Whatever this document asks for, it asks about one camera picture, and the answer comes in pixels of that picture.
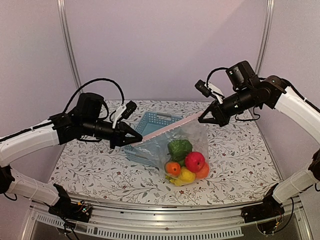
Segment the green toy pepper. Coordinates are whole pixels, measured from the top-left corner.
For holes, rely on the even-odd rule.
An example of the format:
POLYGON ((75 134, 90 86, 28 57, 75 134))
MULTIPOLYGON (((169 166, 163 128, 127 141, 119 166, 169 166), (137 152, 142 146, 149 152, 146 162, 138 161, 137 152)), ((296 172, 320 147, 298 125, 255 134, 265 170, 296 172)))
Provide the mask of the green toy pepper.
POLYGON ((184 160, 186 156, 192 152, 193 145, 187 139, 176 139, 168 143, 167 145, 171 160, 179 162, 184 160))

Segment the clear zip top bag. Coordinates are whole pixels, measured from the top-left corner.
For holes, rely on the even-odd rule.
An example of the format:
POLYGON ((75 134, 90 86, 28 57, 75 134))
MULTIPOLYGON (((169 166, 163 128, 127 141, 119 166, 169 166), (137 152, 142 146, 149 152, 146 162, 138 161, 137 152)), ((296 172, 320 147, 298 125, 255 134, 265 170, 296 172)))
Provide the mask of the clear zip top bag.
POLYGON ((207 127, 195 113, 143 137, 133 148, 164 172, 177 187, 203 180, 210 173, 207 127))

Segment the red toy apple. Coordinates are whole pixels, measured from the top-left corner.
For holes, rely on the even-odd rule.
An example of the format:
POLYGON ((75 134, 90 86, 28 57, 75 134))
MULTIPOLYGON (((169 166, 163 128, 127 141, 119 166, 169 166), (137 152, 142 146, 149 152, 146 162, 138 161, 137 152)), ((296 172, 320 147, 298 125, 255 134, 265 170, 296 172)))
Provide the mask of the red toy apple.
POLYGON ((199 172, 205 165, 205 162, 205 157, 198 151, 190 152, 184 160, 186 168, 193 173, 199 172))

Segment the green orange toy mango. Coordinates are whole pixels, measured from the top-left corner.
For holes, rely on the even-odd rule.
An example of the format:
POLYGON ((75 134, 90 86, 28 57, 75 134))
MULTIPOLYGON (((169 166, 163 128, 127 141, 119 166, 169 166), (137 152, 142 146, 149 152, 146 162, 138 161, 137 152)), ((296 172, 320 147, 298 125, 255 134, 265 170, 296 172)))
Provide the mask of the green orange toy mango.
POLYGON ((178 162, 169 161, 165 164, 165 172, 172 177, 178 177, 181 173, 181 166, 178 162))

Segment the orange toy orange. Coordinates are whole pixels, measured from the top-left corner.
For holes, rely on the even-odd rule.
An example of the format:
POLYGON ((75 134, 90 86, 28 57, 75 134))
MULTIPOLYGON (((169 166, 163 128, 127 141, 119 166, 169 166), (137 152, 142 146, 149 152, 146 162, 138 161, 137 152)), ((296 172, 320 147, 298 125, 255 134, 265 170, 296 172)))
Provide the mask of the orange toy orange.
POLYGON ((200 179, 206 178, 209 172, 210 172, 210 166, 207 162, 205 162, 202 169, 196 173, 196 179, 200 180, 200 179))

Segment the yellow toy banana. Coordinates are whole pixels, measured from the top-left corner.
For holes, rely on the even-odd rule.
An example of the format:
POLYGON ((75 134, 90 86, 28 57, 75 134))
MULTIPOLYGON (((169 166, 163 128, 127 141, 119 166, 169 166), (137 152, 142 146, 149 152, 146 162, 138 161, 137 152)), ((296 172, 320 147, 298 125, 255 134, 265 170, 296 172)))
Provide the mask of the yellow toy banana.
POLYGON ((187 181, 182 181, 181 179, 178 178, 173 178, 170 177, 168 175, 165 176, 165 178, 173 185, 175 185, 176 187, 181 187, 181 186, 185 186, 190 184, 191 182, 187 182, 187 181))

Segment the yellow toy lemon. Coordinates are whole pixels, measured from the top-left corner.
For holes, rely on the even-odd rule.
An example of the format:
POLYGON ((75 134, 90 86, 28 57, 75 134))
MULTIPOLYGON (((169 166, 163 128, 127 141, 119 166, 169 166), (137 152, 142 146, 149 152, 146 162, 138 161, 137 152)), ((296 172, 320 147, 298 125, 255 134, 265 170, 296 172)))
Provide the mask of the yellow toy lemon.
POLYGON ((196 179, 196 174, 183 166, 177 179, 182 181, 183 183, 192 183, 196 179))

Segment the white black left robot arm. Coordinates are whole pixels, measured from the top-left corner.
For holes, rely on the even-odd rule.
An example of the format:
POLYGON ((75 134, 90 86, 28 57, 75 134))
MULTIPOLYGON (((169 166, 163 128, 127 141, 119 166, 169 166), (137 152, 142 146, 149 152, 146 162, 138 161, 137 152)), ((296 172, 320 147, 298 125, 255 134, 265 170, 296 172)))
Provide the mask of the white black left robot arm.
POLYGON ((0 140, 0 192, 13 194, 42 202, 57 210, 63 217, 74 213, 75 204, 66 190, 57 184, 50 185, 27 177, 13 169, 10 164, 24 156, 48 147, 63 145, 73 140, 82 142, 109 141, 109 147, 123 147, 142 141, 136 132, 123 120, 137 109, 133 101, 125 103, 120 85, 108 78, 96 78, 80 86, 71 96, 61 113, 50 116, 38 125, 7 135, 0 140), (120 106, 101 117, 101 109, 108 108, 104 97, 81 90, 96 82, 112 83, 121 96, 120 106))

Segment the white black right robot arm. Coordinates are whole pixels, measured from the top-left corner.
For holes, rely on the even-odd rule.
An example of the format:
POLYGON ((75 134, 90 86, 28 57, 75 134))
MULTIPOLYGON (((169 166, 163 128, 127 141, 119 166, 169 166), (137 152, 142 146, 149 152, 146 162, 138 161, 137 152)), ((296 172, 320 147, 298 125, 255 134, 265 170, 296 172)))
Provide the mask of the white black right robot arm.
MULTIPOLYGON (((147 112, 188 117, 210 104, 194 85, 217 67, 236 61, 194 61, 191 64, 144 62, 126 68, 118 77, 125 96, 137 103, 129 118, 137 125, 147 112)), ((213 206, 259 201, 267 190, 311 161, 316 142, 283 114, 264 107, 258 121, 232 119, 227 126, 207 126, 210 172, 207 178, 184 186, 164 174, 128 160, 113 172, 105 198, 152 205, 213 206)))

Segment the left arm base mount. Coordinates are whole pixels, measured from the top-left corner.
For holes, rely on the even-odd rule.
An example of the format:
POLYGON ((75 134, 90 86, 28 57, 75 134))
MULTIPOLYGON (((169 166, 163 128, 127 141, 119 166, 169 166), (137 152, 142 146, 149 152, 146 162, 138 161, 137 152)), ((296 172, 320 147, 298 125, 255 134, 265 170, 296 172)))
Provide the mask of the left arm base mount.
POLYGON ((62 186, 55 183, 53 186, 58 191, 59 199, 57 203, 49 207, 48 212, 64 220, 88 223, 92 215, 92 205, 85 203, 84 200, 78 203, 72 203, 68 193, 62 186))

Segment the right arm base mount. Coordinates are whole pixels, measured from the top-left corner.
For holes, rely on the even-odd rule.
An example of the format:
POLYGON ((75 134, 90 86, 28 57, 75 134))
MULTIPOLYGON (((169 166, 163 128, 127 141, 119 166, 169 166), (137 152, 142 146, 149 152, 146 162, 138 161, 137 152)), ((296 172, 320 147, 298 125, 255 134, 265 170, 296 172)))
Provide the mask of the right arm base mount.
MULTIPOLYGON (((245 223, 262 221, 275 217, 280 217, 280 220, 282 219, 283 214, 285 213, 283 205, 281 203, 278 203, 272 197, 273 191, 275 190, 277 185, 278 183, 268 190, 262 200, 262 203, 243 207, 241 209, 241 217, 244 219, 245 223)), ((269 222, 259 223, 257 225, 257 228, 262 234, 274 234, 278 226, 280 225, 280 220, 272 220, 269 222)))

